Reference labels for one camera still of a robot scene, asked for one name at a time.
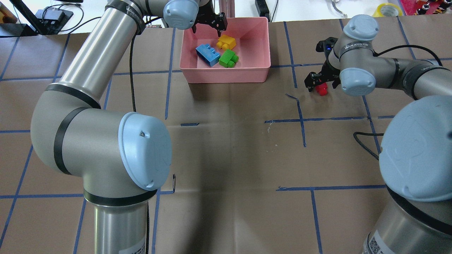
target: toy block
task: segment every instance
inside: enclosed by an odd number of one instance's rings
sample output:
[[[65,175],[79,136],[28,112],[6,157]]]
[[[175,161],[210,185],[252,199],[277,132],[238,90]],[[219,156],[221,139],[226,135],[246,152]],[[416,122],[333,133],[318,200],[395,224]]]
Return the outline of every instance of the toy block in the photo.
[[[215,49],[210,47],[209,44],[201,44],[196,47],[196,53],[203,59],[210,67],[216,65],[220,59],[220,54],[215,52]]]
[[[223,55],[220,57],[220,65],[226,68],[232,68],[239,61],[239,57],[234,51],[226,49]]]
[[[221,37],[218,38],[217,47],[221,48],[223,50],[226,49],[233,49],[236,46],[235,38],[231,36],[227,36],[225,34],[221,35]]]

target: tape roll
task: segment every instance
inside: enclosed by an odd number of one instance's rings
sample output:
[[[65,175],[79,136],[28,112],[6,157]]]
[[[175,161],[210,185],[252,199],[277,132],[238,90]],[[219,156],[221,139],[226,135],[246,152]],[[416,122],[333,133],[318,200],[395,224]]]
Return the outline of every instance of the tape roll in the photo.
[[[377,7],[372,17],[395,17],[402,16],[402,9],[399,6],[391,3],[381,4]]]

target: pink plastic bin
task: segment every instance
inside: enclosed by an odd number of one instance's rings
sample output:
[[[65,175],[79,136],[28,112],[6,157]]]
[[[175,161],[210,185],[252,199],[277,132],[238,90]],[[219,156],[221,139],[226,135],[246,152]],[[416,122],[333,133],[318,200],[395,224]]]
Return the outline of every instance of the pink plastic bin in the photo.
[[[197,24],[196,33],[184,31],[180,69],[188,83],[258,83],[267,79],[270,68],[270,42],[267,18],[228,18],[223,34],[235,38],[234,51],[239,62],[234,68],[220,64],[210,67],[196,54],[195,48],[208,43],[220,55],[217,31],[208,25]]]

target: white floor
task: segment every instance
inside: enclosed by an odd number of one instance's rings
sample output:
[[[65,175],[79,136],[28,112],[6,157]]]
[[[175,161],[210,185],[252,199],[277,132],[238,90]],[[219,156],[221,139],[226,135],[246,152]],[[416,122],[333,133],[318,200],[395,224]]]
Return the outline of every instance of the white floor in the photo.
[[[50,5],[57,5],[65,2],[56,0],[23,0],[23,2],[30,8],[33,13],[38,9],[44,9]],[[267,0],[270,15],[273,14],[277,0]],[[339,0],[336,4],[339,10],[347,14],[351,18],[358,14],[372,15],[377,6],[382,3],[391,2],[398,4],[398,0]],[[2,3],[7,6],[13,13],[14,9],[8,0],[3,0]],[[104,12],[106,0],[84,0],[82,8],[85,15],[82,23],[101,16]],[[81,11],[76,7],[65,6],[64,9],[74,12],[74,16],[66,24],[63,29],[68,29],[77,25],[81,18]],[[216,12],[219,12],[218,0],[215,0]],[[23,23],[28,23],[27,20],[18,12],[19,19]],[[235,16],[236,17],[257,17],[258,12],[254,5],[254,0],[235,0]],[[273,22],[279,21],[294,21],[294,20],[315,20],[315,19],[340,19],[343,16],[337,13],[331,4],[331,0],[279,0],[278,8],[276,10]],[[91,32],[97,21],[92,21],[80,29],[77,33]],[[161,21],[155,21],[153,24],[162,24]]]

